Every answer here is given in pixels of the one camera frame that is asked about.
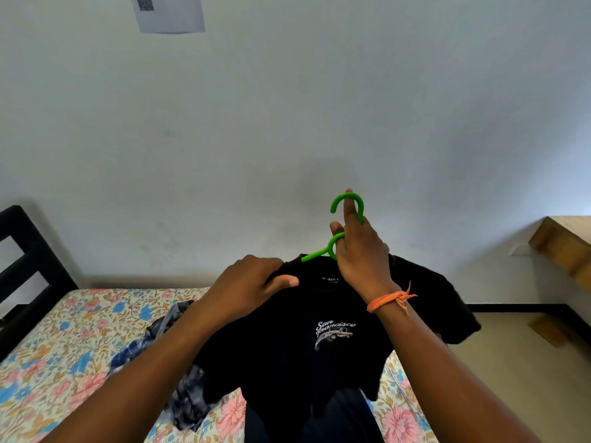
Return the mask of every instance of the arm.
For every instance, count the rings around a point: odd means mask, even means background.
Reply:
[[[162,338],[113,375],[44,442],[144,441],[207,339],[277,291],[297,286],[298,279],[290,275],[264,284],[281,263],[248,255],[228,267]]]
[[[369,222],[357,221],[345,199],[345,227],[333,222],[336,255],[344,279],[366,303],[400,290],[390,278],[388,246]],[[396,349],[412,389],[441,443],[539,443],[536,436],[425,325],[407,304],[376,311]]]

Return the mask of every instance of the green plastic hanger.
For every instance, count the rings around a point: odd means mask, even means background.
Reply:
[[[336,199],[333,201],[332,205],[330,206],[330,212],[331,213],[336,213],[336,207],[339,205],[339,203],[343,200],[343,199],[353,199],[357,202],[357,219],[359,221],[360,224],[364,223],[364,202],[361,200],[361,198],[359,197],[359,194],[356,193],[343,193],[340,194],[336,197]],[[344,233],[338,233],[336,235],[334,235],[330,241],[329,241],[329,245],[327,245],[325,248],[323,248],[322,250],[319,250],[318,252],[314,252],[314,253],[310,253],[309,255],[303,256],[301,261],[303,263],[305,263],[306,261],[310,261],[311,259],[316,258],[317,256],[323,255],[324,253],[328,253],[330,255],[330,257],[332,259],[336,259],[336,255],[333,252],[333,245],[335,245],[336,241],[343,238],[344,237]]]

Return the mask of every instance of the bed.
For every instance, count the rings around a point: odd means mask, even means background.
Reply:
[[[100,387],[112,357],[140,338],[146,326],[172,303],[198,299],[207,288],[76,289],[22,208],[11,208],[10,214],[0,213],[0,238],[12,236],[24,257],[31,252],[34,257],[0,273],[0,297],[6,298],[18,282],[26,281],[26,274],[37,270],[49,287],[0,331],[0,442],[35,442]],[[10,274],[15,268],[19,274]],[[232,349],[227,363],[241,364],[232,358]],[[378,400],[368,401],[368,406],[384,439],[436,442],[395,353],[384,366],[380,384]],[[239,443],[244,440],[244,413],[238,389],[220,401],[197,432],[159,424],[146,441]]]

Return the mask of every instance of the orange thread bracelet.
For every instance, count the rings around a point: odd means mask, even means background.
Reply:
[[[410,281],[409,281],[408,282],[408,289],[406,290],[406,292],[404,292],[403,290],[399,290],[394,293],[387,293],[386,295],[383,295],[383,296],[376,298],[375,300],[372,300],[371,302],[369,302],[368,312],[373,313],[376,309],[380,308],[381,306],[384,306],[385,304],[396,300],[396,303],[398,303],[398,305],[401,308],[403,308],[404,311],[406,311],[406,313],[408,315],[408,309],[404,305],[404,301],[408,300],[409,298],[412,298],[412,297],[417,297],[417,295],[410,294]]]

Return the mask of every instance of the car graphic on t-shirt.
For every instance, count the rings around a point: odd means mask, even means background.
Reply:
[[[336,329],[329,329],[328,331],[323,332],[321,335],[318,336],[318,340],[316,341],[316,345],[314,345],[314,350],[318,350],[320,342],[323,340],[328,340],[329,342],[334,341],[337,337],[349,337],[353,335],[353,333],[349,332],[349,328],[340,327]]]

